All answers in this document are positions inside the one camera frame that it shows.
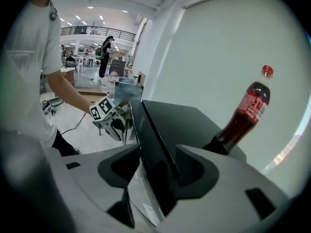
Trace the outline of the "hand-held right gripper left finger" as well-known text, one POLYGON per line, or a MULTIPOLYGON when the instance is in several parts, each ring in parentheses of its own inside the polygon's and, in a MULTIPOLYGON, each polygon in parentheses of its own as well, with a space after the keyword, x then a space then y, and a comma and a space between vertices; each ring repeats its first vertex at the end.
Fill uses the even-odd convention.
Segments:
POLYGON ((127 187, 140 147, 62 157, 52 150, 52 173, 73 219, 73 233, 135 233, 127 187))

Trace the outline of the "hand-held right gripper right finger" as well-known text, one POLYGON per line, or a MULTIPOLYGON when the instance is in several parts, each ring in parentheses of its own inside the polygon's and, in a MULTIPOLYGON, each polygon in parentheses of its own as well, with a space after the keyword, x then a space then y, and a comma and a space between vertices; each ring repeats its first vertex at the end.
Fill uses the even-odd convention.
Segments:
POLYGON ((158 233, 267 233, 291 204, 245 162, 185 145, 175 156, 177 204, 158 233))

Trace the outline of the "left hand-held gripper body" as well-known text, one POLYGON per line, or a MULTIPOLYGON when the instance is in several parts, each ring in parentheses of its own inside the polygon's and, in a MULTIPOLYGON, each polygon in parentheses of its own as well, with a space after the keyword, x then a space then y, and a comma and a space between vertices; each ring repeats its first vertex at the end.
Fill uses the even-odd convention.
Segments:
POLYGON ((100 98, 89 108, 93 118, 93 124, 99 129, 111 127, 121 130, 121 117, 117 112, 116 106, 112 99, 105 96, 100 98))

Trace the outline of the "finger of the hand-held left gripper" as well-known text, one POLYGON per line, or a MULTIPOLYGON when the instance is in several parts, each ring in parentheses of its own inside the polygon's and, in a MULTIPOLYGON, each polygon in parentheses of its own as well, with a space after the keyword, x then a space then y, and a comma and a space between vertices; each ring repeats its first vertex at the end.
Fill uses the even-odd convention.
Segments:
POLYGON ((107 120, 106 133, 116 141, 123 141, 124 119, 114 117, 107 120))
POLYGON ((126 117, 127 115, 128 103, 128 101, 122 101, 116 106, 117 113, 122 117, 126 117))

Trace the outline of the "large black panel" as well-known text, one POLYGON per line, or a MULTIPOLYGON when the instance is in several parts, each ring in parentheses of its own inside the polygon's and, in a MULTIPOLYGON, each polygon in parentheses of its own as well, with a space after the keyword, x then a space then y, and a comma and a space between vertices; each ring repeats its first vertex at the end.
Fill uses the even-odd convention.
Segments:
POLYGON ((129 184, 130 199, 137 209, 158 225, 176 205, 176 170, 147 112, 145 103, 131 100, 126 115, 127 144, 140 146, 138 169, 129 184))

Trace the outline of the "person's left forearm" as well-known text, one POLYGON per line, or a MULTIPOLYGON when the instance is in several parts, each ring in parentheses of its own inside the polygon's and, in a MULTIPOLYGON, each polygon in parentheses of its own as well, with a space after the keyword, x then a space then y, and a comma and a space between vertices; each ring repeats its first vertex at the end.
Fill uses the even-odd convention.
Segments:
POLYGON ((48 84, 53 93, 60 97, 65 103, 91 115, 92 103, 84 98, 69 81, 62 75, 61 71, 46 75, 48 84))

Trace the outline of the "black mini fridge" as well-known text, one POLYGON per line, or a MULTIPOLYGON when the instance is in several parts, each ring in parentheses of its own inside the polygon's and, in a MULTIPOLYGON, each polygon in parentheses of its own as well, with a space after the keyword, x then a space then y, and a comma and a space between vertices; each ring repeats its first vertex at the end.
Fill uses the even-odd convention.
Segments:
POLYGON ((183 185, 202 177, 204 166, 191 156, 180 153, 176 145, 203 148, 220 128, 200 110, 190 106, 143 100, 167 156, 183 185))

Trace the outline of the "brown wooden step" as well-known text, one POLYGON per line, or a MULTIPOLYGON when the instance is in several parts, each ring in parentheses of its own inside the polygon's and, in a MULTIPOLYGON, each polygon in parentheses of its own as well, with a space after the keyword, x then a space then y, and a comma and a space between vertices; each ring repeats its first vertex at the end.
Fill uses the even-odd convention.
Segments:
POLYGON ((88 101, 94 103, 102 97, 106 96, 106 92, 102 92, 99 86, 96 87, 75 87, 79 94, 81 94, 88 101))

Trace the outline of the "blue grey glass tank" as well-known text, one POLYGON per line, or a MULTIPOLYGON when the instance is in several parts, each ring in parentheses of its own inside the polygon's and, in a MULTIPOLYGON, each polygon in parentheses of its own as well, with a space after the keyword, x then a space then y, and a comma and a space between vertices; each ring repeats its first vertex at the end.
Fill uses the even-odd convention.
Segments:
POLYGON ((132 83, 116 82, 114 103, 118 105, 123 101, 141 100, 142 93, 143 86, 132 83))

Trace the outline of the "cluster of large water bottles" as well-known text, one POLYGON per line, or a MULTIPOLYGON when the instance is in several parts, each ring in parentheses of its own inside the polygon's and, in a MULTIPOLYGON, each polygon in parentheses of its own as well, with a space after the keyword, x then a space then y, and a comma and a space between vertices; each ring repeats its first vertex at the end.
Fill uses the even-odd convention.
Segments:
POLYGON ((114 69, 110 74, 105 74, 102 78, 102 88, 105 90, 107 97, 114 99, 116 83, 119 81, 120 77, 117 71, 114 69))

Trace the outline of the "dark grey equipment case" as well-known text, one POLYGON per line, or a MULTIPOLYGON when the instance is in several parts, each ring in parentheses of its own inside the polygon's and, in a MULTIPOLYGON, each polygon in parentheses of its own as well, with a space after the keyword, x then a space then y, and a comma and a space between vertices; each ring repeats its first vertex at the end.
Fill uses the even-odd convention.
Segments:
POLYGON ((110 65, 109 74, 111 74, 112 71, 116 71, 118 76, 122 77, 124 74, 125 65, 126 62, 113 59, 110 65))

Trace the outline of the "person's black trousers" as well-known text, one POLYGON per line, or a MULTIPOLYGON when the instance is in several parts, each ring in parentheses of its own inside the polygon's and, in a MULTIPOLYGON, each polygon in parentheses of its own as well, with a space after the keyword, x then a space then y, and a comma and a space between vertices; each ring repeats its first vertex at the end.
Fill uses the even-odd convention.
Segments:
POLYGON ((73 156, 79 155, 80 152, 76 150, 70 143, 68 143, 61 135, 60 131, 57 130, 57 134, 52 145, 53 148, 58 149, 61 156, 73 156))

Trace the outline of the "black balcony railing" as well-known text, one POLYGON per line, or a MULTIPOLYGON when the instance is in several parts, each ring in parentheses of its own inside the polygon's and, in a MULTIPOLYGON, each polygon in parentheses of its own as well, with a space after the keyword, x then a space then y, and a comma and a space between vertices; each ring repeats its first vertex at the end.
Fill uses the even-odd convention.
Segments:
POLYGON ((61 28, 61 36, 88 34, 100 36, 113 36, 114 38, 134 42, 136 34, 114 28, 97 26, 70 26, 61 28))

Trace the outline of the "cola bottle red cap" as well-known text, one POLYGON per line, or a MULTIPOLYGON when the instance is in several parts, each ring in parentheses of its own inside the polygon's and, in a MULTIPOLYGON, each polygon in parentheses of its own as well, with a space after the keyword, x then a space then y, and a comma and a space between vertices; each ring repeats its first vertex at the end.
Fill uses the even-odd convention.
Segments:
POLYGON ((257 125, 270 102, 270 81, 274 70, 263 66, 261 77, 245 92, 228 124, 203 149, 229 155, 231 150, 257 125))

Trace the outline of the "person's grey shirt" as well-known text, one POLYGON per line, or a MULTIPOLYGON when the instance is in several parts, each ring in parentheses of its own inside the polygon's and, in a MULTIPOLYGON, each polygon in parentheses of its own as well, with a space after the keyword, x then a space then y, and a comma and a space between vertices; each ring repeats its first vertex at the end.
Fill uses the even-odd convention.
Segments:
POLYGON ((18 131, 45 147, 53 145, 57 128, 40 106, 40 76, 62 66, 60 26, 52 3, 38 7, 28 2, 0 51, 0 130, 18 131))

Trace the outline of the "row of ceiling lights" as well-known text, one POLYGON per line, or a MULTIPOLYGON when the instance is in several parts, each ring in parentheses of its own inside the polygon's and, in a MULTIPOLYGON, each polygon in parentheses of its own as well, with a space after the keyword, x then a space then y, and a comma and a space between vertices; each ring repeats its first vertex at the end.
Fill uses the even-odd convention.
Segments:
POLYGON ((104 7, 66 7, 59 8, 61 21, 70 26, 108 26, 127 25, 132 23, 131 16, 121 10, 104 7))

